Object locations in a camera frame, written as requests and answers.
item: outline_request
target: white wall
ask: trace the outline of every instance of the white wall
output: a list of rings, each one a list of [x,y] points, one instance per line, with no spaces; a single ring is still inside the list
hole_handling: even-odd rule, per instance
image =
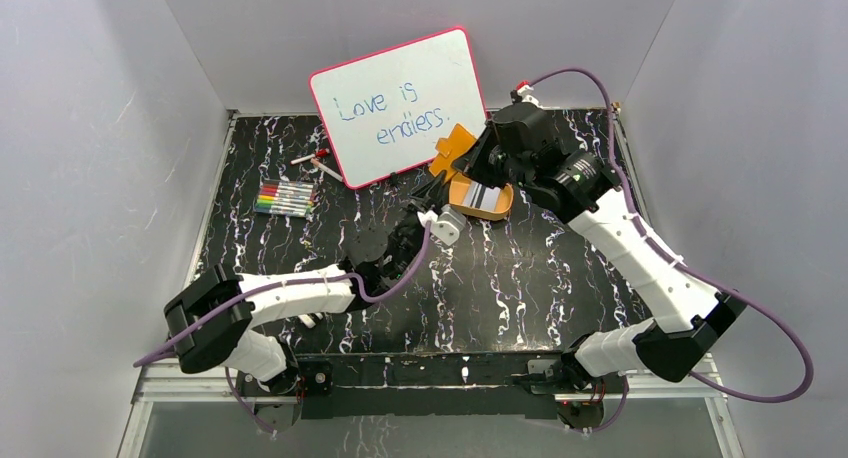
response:
[[[0,90],[0,456],[114,456],[226,113],[164,0],[0,0]]]
[[[812,389],[731,400],[746,456],[844,456],[848,434],[848,0],[677,0],[624,104],[657,228],[687,261],[799,332]],[[753,311],[716,347],[725,383],[777,394],[801,379]]]
[[[567,65],[623,98],[674,0],[167,0],[229,109],[314,112],[318,69],[463,25],[486,105]],[[546,104],[600,103],[588,80],[546,85]]]

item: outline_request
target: white marker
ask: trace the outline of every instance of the white marker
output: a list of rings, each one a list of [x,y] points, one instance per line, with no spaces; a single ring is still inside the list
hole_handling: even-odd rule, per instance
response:
[[[331,170],[331,169],[330,169],[327,165],[325,165],[325,164],[321,163],[321,162],[320,162],[320,161],[318,161],[316,158],[312,158],[312,160],[311,160],[311,161],[312,161],[312,165],[313,165],[315,168],[318,168],[319,170],[321,170],[321,171],[323,171],[324,173],[326,173],[326,174],[328,174],[328,175],[332,176],[333,178],[335,178],[335,179],[337,179],[337,180],[339,180],[339,181],[341,181],[341,182],[344,182],[344,178],[342,178],[342,175],[340,175],[340,174],[336,173],[335,171]]]
[[[297,165],[298,163],[303,163],[304,161],[309,161],[312,158],[321,158],[322,156],[327,156],[330,154],[330,150],[324,148],[321,150],[312,153],[311,155],[301,156],[300,158],[295,158],[292,160],[292,165]]]

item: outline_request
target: whiteboard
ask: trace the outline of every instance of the whiteboard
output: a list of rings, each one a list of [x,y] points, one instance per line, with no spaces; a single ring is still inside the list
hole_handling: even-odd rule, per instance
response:
[[[485,127],[462,28],[316,71],[309,86],[353,189],[432,160],[457,123],[475,136]]]

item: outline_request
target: orange object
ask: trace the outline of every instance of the orange object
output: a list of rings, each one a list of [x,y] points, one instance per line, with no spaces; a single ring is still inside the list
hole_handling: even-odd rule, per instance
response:
[[[477,141],[477,138],[469,133],[465,127],[460,124],[454,126],[447,138],[439,138],[439,141],[436,142],[436,151],[439,154],[430,163],[430,173],[433,176],[439,176],[442,171],[447,171],[445,179],[453,178],[457,171],[451,167],[451,163],[470,150],[475,141]]]
[[[503,220],[509,215],[509,209],[512,208],[512,185],[507,184],[501,189],[501,194],[498,195],[498,201],[495,204],[494,211],[463,206],[462,202],[465,201],[465,195],[468,194],[469,188],[471,188],[471,179],[457,173],[451,180],[450,199],[448,203],[463,215],[475,216],[484,220],[498,221]]]
[[[471,188],[471,179],[453,169],[451,164],[455,159],[470,150],[476,141],[477,139],[474,135],[469,133],[462,125],[457,124],[454,126],[447,138],[440,138],[436,143],[436,150],[439,154],[430,163],[430,173],[433,176],[438,176],[442,171],[447,171],[447,177],[445,179],[451,183],[450,199],[448,202],[460,213],[483,218],[484,220],[502,220],[509,215],[509,210],[512,208],[514,195],[512,185],[508,184],[501,190],[494,211],[485,211],[479,208],[463,206],[462,204],[465,201],[465,195],[468,194],[468,189]]]

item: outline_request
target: red marker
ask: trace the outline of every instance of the red marker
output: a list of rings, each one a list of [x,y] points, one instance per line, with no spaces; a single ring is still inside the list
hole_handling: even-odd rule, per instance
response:
[[[321,158],[322,156],[327,156],[330,154],[330,150],[327,148],[320,149],[311,155],[301,156],[300,158],[292,160],[292,165],[296,165],[298,163],[303,163],[304,161],[309,161],[312,158]]]

